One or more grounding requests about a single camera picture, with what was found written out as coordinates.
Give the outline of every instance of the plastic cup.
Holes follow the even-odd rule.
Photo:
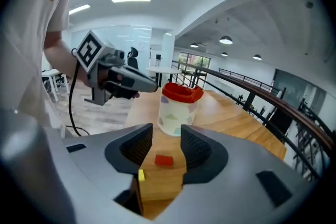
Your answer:
[[[182,124],[193,124],[198,100],[203,90],[189,89],[176,83],[167,83],[161,90],[159,116],[160,129],[171,136],[181,136]]]

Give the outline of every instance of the window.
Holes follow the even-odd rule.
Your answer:
[[[194,54],[186,54],[184,52],[180,52],[178,57],[179,62],[189,63],[191,65],[203,68],[209,68],[210,58],[194,55]],[[188,87],[191,87],[192,81],[195,76],[195,68],[187,67],[185,65],[180,64],[180,68],[183,69],[182,73],[176,77],[175,82],[178,84],[184,84]],[[198,71],[196,74],[195,83],[201,88],[204,87],[204,81],[206,79],[206,73]]]

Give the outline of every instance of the red block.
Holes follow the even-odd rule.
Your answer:
[[[155,156],[155,164],[172,166],[173,165],[173,157],[172,156],[164,156],[164,155],[156,155]]]

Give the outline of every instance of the white shirt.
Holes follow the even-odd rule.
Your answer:
[[[0,108],[32,115],[42,126],[64,126],[41,79],[47,31],[68,27],[70,0],[8,0],[0,17]]]

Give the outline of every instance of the red lid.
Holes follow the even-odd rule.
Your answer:
[[[203,90],[199,86],[196,86],[194,89],[189,89],[169,82],[163,87],[162,94],[174,101],[192,104],[202,97]]]

